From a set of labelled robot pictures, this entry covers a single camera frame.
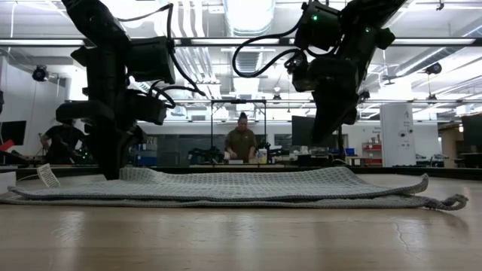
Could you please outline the white label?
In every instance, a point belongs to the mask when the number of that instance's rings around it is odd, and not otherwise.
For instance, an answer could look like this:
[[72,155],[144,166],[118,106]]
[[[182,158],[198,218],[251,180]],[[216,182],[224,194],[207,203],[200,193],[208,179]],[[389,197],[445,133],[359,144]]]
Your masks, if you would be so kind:
[[7,193],[9,187],[14,187],[17,183],[16,172],[0,173],[0,195]]

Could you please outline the silver ventilation duct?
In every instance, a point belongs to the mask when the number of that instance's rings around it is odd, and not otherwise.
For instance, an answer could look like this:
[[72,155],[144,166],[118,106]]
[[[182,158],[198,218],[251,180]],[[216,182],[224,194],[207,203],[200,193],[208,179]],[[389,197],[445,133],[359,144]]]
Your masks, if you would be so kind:
[[[254,38],[270,31],[276,0],[223,0],[223,6],[227,36]],[[243,48],[237,55],[236,67],[251,74],[261,68],[262,60],[263,53]]]

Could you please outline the black aluminium table frame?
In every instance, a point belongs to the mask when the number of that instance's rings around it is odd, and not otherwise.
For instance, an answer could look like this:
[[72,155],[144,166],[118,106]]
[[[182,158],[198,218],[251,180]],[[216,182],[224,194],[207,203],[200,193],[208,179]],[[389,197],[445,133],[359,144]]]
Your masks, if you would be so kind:
[[[360,167],[341,166],[341,169],[350,169],[355,174],[361,175],[423,175],[436,178],[452,178],[461,180],[482,181],[482,169],[466,168],[438,168],[438,167]],[[169,174],[188,173],[219,173],[219,172],[307,172],[315,169],[328,169],[328,167],[296,167],[283,165],[238,165],[238,166],[214,166],[197,165],[191,167],[151,167],[154,171]],[[53,167],[53,173],[57,177],[72,177],[81,175],[101,175],[101,170],[96,166],[62,166]]]

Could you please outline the person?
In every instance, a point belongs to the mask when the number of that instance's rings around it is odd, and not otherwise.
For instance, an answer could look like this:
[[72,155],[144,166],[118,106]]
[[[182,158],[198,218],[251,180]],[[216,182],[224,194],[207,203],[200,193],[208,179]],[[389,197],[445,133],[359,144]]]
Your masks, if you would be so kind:
[[50,164],[72,164],[80,156],[76,146],[84,143],[85,134],[75,126],[76,120],[52,126],[40,138],[46,150],[45,162]]
[[231,160],[243,160],[244,163],[249,163],[255,158],[256,146],[255,134],[248,128],[248,117],[242,112],[237,126],[227,134],[225,150],[229,153]]

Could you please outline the black overhead frame beam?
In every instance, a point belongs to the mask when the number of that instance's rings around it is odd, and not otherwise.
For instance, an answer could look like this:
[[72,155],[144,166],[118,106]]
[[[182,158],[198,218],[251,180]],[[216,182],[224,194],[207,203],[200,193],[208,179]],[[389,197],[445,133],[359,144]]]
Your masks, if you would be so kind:
[[[34,39],[34,38],[6,38],[6,39]],[[176,47],[236,47],[238,45],[234,46],[212,46],[212,45],[192,45],[191,44],[191,39],[192,38],[175,38],[174,39],[174,44]],[[288,47],[294,45],[294,39],[293,38],[278,38],[279,43],[278,44],[262,44],[262,45],[249,45],[253,47]],[[88,41],[87,39],[77,39],[77,40],[82,40],[84,42],[84,45],[91,47],[93,43]],[[392,47],[422,47],[422,46],[393,46]],[[20,46],[0,46],[0,47],[20,47]],[[67,46],[40,46],[40,47],[67,47]],[[455,45],[455,46],[437,46],[437,47],[482,47],[482,38],[476,38],[476,42],[473,44],[468,44],[468,45]]]

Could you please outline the white handwritten paper tag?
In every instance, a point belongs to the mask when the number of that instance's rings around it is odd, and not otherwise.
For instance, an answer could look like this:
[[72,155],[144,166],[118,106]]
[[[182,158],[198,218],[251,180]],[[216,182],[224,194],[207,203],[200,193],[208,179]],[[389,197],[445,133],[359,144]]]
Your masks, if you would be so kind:
[[60,182],[58,178],[54,175],[49,163],[39,166],[37,168],[37,174],[39,179],[46,185],[46,187],[48,188],[60,187]]

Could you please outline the red shelf unit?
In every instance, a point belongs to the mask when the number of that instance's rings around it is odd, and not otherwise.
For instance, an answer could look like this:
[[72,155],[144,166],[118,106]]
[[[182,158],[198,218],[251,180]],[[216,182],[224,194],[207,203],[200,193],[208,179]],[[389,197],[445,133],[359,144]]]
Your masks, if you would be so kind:
[[361,164],[367,167],[383,165],[382,145],[380,143],[363,143]]

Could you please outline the grey microfiber towel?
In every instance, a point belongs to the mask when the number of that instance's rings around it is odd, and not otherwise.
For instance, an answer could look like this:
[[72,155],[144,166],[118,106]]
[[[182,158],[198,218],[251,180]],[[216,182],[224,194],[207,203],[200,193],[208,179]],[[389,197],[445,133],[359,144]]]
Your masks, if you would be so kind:
[[366,182],[346,167],[303,172],[219,172],[169,174],[124,168],[118,180],[73,187],[30,190],[8,187],[1,202],[40,206],[115,206],[144,208],[277,207],[308,209],[463,209],[468,198],[422,196],[429,176],[404,187]]

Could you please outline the black monitor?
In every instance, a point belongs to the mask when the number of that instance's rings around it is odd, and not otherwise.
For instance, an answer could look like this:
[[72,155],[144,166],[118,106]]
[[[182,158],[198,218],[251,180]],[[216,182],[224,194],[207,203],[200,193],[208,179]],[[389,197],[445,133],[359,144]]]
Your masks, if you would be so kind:
[[23,145],[26,134],[26,121],[10,121],[0,123],[0,144],[11,140],[14,145]]
[[313,117],[291,117],[291,135],[294,146],[312,146]]
[[462,117],[464,144],[482,153],[482,114]]

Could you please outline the blue storage bin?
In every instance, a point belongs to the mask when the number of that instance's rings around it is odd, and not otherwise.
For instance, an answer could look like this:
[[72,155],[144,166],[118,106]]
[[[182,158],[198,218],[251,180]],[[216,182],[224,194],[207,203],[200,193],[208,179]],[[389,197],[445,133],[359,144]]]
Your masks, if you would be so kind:
[[157,165],[157,137],[147,137],[145,143],[136,144],[132,147],[133,164],[135,166]]

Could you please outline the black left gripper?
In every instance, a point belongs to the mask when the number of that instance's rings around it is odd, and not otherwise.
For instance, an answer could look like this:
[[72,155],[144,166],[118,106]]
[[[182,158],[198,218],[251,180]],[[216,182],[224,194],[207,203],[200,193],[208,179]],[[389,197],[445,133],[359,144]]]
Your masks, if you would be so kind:
[[124,57],[112,47],[80,47],[71,57],[86,68],[88,100],[61,104],[56,119],[61,123],[85,119],[88,142],[102,174],[107,180],[118,179],[129,146],[145,140],[128,103]]

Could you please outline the white LED light bar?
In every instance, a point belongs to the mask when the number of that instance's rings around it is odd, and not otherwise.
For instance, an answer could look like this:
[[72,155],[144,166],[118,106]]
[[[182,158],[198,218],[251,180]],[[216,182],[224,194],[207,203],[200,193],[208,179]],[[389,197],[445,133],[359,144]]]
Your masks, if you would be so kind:
[[82,40],[77,39],[0,39],[0,46],[81,46],[84,45]]
[[396,38],[393,46],[455,46],[476,42],[476,38]]
[[[212,46],[234,46],[241,45],[248,41],[247,38],[192,38],[192,45],[212,45]],[[248,45],[262,45],[262,44],[278,44],[278,38],[268,38],[257,41],[251,41]]]

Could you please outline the white pillar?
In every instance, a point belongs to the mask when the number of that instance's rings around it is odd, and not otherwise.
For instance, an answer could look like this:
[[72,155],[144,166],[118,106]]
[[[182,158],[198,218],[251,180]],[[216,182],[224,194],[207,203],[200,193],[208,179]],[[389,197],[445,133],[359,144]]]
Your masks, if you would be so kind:
[[413,109],[410,103],[389,103],[380,107],[383,166],[414,166],[416,151]]

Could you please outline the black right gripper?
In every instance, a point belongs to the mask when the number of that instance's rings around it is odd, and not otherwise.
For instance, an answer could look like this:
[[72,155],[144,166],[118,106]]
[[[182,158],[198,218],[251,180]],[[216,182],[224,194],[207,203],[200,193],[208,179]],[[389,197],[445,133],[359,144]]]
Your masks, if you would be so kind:
[[354,123],[358,89],[374,52],[386,49],[394,40],[395,35],[388,28],[363,26],[346,35],[335,54],[320,56],[319,88],[313,92],[313,143],[325,140],[345,122]]

